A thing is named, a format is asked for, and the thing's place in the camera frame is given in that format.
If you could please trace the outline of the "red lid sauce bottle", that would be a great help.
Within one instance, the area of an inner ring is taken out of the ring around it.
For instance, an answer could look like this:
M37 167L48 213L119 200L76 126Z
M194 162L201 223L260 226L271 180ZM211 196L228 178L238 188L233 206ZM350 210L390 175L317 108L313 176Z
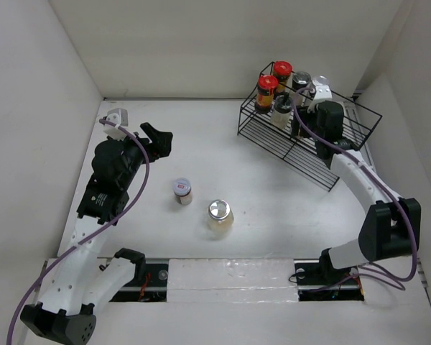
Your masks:
M274 100L279 82L273 75L261 75L257 82L257 95L254 108L260 114L267 114Z
M275 90L275 96L286 91L288 80L293 72L292 65L283 60L278 60L273 65L272 75L278 80L278 86Z

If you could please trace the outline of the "black knob grinder bottle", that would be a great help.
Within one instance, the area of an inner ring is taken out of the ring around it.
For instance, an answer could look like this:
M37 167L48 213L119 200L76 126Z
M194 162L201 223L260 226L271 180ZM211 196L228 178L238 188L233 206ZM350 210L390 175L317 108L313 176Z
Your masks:
M279 129L286 129L292 112L292 100L288 93L276 97L270 122Z

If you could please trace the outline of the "silver lid blue label bottle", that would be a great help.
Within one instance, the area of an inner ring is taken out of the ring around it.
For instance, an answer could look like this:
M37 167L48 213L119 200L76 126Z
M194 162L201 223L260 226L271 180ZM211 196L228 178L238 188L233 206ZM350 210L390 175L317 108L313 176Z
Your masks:
M323 75L312 77L311 86L316 92L330 92L329 80Z

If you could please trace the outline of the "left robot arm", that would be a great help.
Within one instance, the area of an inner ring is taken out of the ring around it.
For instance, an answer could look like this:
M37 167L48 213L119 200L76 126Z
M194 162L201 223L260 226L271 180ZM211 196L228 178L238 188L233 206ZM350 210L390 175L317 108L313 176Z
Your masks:
M122 248L99 274L97 259L119 219L139 200L128 189L141 166L168 157L173 135L141 124L145 137L106 119L101 123L122 135L98 144L91 163L93 173L77 209L67 249L46 270L55 275L46 292L25 305L20 320L36 336L58 344L87 344L103 307L127 285L149 282L144 254Z

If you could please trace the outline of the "silver lid glass jar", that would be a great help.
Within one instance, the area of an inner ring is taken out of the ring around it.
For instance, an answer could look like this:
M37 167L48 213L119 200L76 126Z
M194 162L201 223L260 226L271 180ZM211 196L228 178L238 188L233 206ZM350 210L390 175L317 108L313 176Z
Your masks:
M223 199L216 199L208 205L208 227L211 237L222 239L232 229L234 215L229 203Z

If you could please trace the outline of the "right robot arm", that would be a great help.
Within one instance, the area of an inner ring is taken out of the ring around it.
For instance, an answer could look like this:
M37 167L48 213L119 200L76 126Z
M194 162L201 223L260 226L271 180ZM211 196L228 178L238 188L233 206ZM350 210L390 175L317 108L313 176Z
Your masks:
M355 239L321 252L318 274L325 288L368 277L403 290L417 269L420 203L392 190L344 137L341 104L323 101L312 111L293 107L292 113L296 129L313 139L318 158L346 184L366 214Z

